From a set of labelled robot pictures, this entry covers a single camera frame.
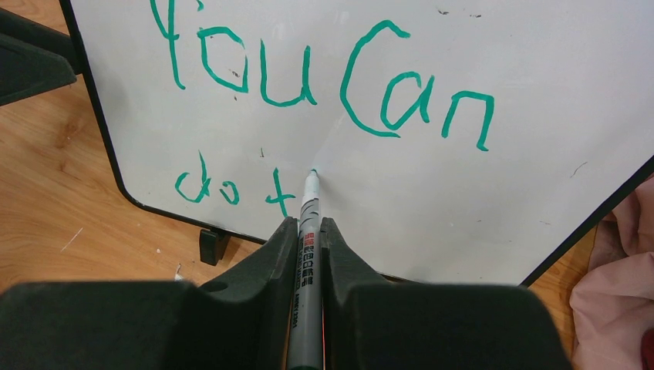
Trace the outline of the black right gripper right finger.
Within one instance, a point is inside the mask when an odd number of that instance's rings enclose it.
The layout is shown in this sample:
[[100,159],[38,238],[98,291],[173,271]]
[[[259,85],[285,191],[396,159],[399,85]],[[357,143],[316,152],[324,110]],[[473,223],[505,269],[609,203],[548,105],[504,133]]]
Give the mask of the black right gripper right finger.
[[527,288],[392,282],[322,220],[328,369],[570,369],[555,324]]

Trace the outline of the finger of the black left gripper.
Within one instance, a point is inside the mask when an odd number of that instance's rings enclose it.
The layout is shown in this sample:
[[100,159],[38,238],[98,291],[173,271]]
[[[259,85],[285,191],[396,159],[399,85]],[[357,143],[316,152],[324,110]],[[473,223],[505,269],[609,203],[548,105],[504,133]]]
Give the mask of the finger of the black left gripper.
[[75,81],[76,74],[64,57],[10,36],[1,36],[3,106]]
[[64,57],[75,74],[82,69],[69,35],[1,9],[1,34]]

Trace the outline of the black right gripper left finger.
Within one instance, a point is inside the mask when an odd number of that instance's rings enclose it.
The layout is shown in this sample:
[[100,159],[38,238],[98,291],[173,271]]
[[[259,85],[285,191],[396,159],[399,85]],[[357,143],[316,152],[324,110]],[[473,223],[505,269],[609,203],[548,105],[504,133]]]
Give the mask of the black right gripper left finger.
[[67,281],[1,296],[3,369],[280,369],[298,226],[202,284]]

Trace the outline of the white whiteboard marker pen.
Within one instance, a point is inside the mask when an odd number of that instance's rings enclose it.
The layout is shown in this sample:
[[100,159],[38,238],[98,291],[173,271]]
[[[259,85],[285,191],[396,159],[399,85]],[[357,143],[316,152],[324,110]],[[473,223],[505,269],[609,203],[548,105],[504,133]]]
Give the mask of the white whiteboard marker pen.
[[324,366],[320,223],[319,177],[313,169],[305,179],[298,224],[288,369],[322,369]]

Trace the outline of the white whiteboard black frame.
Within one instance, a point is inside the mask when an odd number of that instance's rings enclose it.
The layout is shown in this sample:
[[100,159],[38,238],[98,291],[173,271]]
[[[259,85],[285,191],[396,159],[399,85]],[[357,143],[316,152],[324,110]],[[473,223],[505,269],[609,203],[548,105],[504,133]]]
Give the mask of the white whiteboard black frame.
[[134,205],[375,270],[530,284],[653,168],[651,1],[64,1]]

